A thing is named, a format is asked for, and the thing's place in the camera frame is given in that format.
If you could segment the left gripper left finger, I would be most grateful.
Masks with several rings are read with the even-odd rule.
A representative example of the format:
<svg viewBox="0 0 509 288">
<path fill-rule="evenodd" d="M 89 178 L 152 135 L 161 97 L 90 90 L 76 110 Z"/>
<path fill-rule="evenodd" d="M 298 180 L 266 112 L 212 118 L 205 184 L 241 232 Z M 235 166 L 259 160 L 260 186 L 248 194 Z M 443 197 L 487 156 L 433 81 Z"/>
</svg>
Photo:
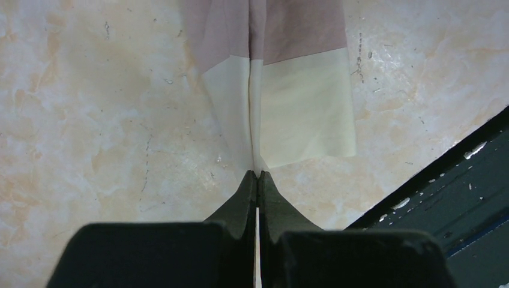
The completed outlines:
<svg viewBox="0 0 509 288">
<path fill-rule="evenodd" d="M 247 171 L 236 192 L 205 220 L 223 232 L 218 287 L 255 287 L 257 182 Z"/>
</svg>

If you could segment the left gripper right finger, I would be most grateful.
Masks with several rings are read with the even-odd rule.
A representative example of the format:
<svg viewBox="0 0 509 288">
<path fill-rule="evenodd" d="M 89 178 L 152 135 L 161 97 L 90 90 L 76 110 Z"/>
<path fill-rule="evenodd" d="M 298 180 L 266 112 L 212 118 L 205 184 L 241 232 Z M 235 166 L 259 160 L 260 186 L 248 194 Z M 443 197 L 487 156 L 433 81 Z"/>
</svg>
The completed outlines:
<svg viewBox="0 0 509 288">
<path fill-rule="evenodd" d="M 274 287 L 277 279 L 277 242 L 285 232 L 322 229 L 306 218 L 278 191 L 270 172 L 258 178 L 259 236 L 262 287 Z"/>
</svg>

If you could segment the pink underwear cream waistband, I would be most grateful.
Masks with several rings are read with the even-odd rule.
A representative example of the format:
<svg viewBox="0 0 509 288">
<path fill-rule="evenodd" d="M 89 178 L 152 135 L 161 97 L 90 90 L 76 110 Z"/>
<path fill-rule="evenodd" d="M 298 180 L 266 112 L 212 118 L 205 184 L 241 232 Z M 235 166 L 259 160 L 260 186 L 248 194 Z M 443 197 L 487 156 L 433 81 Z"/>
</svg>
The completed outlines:
<svg viewBox="0 0 509 288">
<path fill-rule="evenodd" d="M 356 153 L 342 1 L 180 1 L 237 171 Z"/>
</svg>

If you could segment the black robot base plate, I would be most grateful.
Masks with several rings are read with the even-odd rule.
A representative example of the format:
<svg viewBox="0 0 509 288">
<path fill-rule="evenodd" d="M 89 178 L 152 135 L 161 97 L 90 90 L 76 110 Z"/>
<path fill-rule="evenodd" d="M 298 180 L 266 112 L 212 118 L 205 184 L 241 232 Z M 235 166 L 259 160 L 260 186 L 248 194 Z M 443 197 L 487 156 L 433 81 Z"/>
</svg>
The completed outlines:
<svg viewBox="0 0 509 288">
<path fill-rule="evenodd" d="M 508 286 L 508 110 L 351 224 L 432 235 L 459 287 Z"/>
</svg>

